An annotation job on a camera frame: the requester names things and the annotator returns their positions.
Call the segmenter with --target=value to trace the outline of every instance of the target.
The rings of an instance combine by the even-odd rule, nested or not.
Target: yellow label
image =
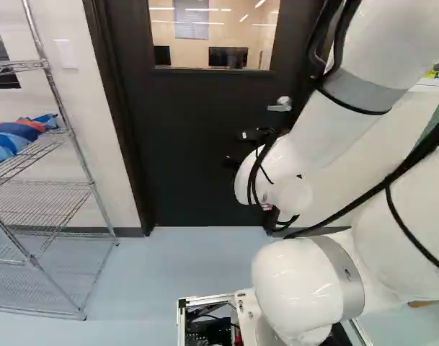
[[[429,78],[429,79],[439,79],[439,71],[436,70],[430,70],[427,72],[423,78]]]

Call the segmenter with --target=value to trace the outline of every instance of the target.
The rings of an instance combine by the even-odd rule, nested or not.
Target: door handle
[[[271,112],[289,112],[291,110],[291,98],[289,96],[280,96],[277,105],[267,106]]]

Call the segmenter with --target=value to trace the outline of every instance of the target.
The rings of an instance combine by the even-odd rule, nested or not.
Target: baseboard
[[[289,229],[286,229],[281,232],[275,232],[272,234],[273,238],[283,238],[284,236],[287,236],[290,233],[302,231],[306,227],[290,227]],[[324,234],[330,234],[330,233],[337,233],[341,231],[345,231],[346,229],[349,229],[350,226],[338,226],[338,227],[321,227],[320,229],[316,229],[311,232],[311,236],[323,236]]]
[[[141,227],[115,227],[115,235],[119,238],[141,238],[144,236]],[[64,227],[62,232],[70,233],[107,233],[106,227]]]
[[[47,226],[21,226],[21,225],[10,225],[17,233],[22,233],[23,231],[26,234],[29,234],[29,231],[41,232],[44,231],[45,234],[50,233],[50,227]],[[115,235],[119,238],[141,238],[146,236],[141,227],[115,227],[114,229]],[[89,234],[109,234],[107,227],[80,227],[80,226],[67,226],[61,229],[63,233],[89,233]]]

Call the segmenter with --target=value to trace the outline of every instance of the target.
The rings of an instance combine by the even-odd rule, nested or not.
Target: wire shelf
[[[43,236],[38,248],[31,249],[31,254],[40,257],[90,194],[84,182],[12,180],[0,187],[0,219],[15,234]],[[10,254],[0,249],[0,259],[13,260],[7,257]]]
[[[48,131],[23,148],[17,155],[1,162],[0,186],[58,148],[66,140],[65,134],[67,132],[61,129]]]
[[[0,76],[16,74],[24,71],[38,70],[39,68],[47,67],[48,61],[46,59],[28,61],[0,61]]]
[[[17,238],[30,251],[45,242],[45,237],[41,236]],[[114,244],[113,239],[61,237],[56,239],[39,262],[73,301],[83,308]],[[76,313],[39,272],[25,266],[0,265],[0,309],[14,309],[27,314],[63,314],[71,318]]]

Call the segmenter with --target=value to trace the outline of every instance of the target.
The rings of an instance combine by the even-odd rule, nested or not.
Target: light switch
[[[62,68],[78,68],[75,50],[70,40],[54,40]]]

